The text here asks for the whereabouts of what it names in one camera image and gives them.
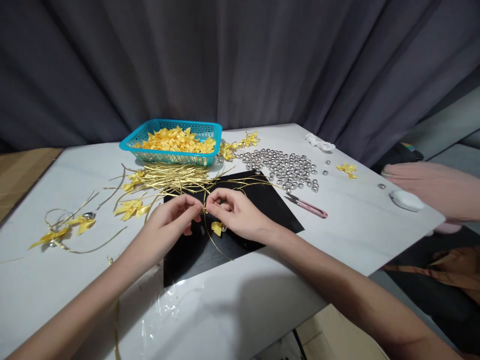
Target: left hand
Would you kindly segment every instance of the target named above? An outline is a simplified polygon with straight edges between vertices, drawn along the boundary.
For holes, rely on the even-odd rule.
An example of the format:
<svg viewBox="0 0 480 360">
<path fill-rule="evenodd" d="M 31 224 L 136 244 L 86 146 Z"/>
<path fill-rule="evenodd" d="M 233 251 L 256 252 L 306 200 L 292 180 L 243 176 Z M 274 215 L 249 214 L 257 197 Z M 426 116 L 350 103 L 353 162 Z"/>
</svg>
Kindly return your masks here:
<svg viewBox="0 0 480 360">
<path fill-rule="evenodd" d="M 199 200 L 187 194 L 157 206 L 122 256 L 146 272 L 163 259 L 182 233 L 192 234 L 192 220 L 200 222 L 202 208 Z"/>
</svg>

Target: pink-handled scissors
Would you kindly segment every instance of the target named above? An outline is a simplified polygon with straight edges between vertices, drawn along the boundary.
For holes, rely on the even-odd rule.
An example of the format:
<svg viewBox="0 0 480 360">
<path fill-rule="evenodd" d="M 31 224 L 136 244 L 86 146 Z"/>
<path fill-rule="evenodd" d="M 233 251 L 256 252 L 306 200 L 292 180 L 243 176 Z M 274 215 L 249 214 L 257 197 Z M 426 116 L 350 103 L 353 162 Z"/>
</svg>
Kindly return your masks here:
<svg viewBox="0 0 480 360">
<path fill-rule="evenodd" d="M 317 215 L 318 217 L 322 218 L 322 219 L 326 219 L 328 214 L 326 211 L 323 211 L 321 209 L 319 209 L 318 207 L 316 206 L 313 206 L 312 204 L 309 204 L 308 202 L 306 201 L 303 201 L 303 200 L 300 200 L 298 197 L 296 197 L 295 195 L 292 195 L 291 193 L 286 193 L 289 197 L 287 196 L 284 196 L 285 199 L 288 199 L 290 200 L 292 203 L 294 204 L 297 204 L 299 207 L 305 209 L 305 210 L 308 210 L 309 212 L 311 212 L 312 214 L 315 214 Z"/>
</svg>

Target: floor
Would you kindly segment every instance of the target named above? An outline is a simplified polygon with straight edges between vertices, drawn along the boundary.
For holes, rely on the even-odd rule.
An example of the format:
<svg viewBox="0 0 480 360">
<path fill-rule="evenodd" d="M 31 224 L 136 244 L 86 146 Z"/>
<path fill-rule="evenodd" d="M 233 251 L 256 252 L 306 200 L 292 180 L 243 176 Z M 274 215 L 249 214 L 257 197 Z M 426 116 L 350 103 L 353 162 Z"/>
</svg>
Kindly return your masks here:
<svg viewBox="0 0 480 360">
<path fill-rule="evenodd" d="M 307 360 L 387 360 L 377 343 L 329 305 L 296 328 Z"/>
</svg>

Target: silver bead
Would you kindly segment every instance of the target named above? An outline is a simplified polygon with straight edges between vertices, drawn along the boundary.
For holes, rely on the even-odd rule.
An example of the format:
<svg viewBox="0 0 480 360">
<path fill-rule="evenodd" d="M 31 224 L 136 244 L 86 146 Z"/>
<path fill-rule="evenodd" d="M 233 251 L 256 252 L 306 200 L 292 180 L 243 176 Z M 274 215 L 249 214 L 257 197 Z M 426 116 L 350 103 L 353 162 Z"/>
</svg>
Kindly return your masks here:
<svg viewBox="0 0 480 360">
<path fill-rule="evenodd" d="M 95 219 L 95 214 L 93 212 L 86 212 L 82 216 L 84 219 Z"/>
</svg>

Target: teal plastic basket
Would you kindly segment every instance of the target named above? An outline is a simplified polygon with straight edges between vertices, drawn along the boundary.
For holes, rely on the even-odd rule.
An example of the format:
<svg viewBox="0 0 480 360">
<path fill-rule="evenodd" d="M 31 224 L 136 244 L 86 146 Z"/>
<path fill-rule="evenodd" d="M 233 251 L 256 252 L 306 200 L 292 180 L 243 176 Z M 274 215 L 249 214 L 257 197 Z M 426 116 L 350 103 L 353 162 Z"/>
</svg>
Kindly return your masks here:
<svg viewBox="0 0 480 360">
<path fill-rule="evenodd" d="M 160 131 L 163 128 L 175 129 L 177 126 L 183 130 L 191 128 L 196 133 L 195 138 L 204 142 L 207 138 L 215 139 L 216 145 L 212 153 L 199 154 L 178 151 L 160 151 L 132 147 L 136 143 L 142 143 L 149 139 L 149 133 Z M 222 126 L 213 122 L 183 121 L 172 119 L 152 119 L 140 125 L 134 132 L 128 135 L 121 143 L 120 149 L 129 151 L 143 162 L 161 162 L 170 164 L 192 164 L 210 166 L 215 155 L 219 153 L 220 141 L 222 140 Z"/>
</svg>

